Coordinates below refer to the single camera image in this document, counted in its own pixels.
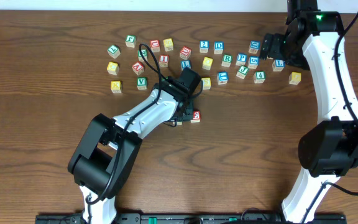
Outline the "red E block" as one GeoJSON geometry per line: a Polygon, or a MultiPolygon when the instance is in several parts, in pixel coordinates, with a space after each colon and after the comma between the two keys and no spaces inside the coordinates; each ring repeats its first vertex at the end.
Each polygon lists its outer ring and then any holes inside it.
{"type": "Polygon", "coordinates": [[[193,117],[191,119],[192,123],[199,123],[201,121],[201,113],[200,111],[194,111],[193,117]]]}

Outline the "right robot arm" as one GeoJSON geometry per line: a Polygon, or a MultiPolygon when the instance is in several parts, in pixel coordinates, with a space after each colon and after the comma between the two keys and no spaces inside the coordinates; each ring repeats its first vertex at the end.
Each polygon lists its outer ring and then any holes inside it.
{"type": "Polygon", "coordinates": [[[328,190],[358,166],[358,100],[344,52],[349,28],[340,13],[319,10],[315,0],[287,6],[287,31],[267,34],[260,58],[311,72],[318,121],[298,143],[301,170],[281,209],[285,223],[315,223],[328,190]]]}

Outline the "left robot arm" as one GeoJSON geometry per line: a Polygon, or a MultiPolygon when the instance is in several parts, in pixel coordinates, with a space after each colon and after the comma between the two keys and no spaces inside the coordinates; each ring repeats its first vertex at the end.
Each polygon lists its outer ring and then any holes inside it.
{"type": "Polygon", "coordinates": [[[114,221],[115,197],[129,178],[143,139],[182,115],[200,83],[201,77],[185,68],[177,79],[160,79],[149,97],[128,112],[91,120],[68,163],[84,198],[82,223],[114,221]]]}

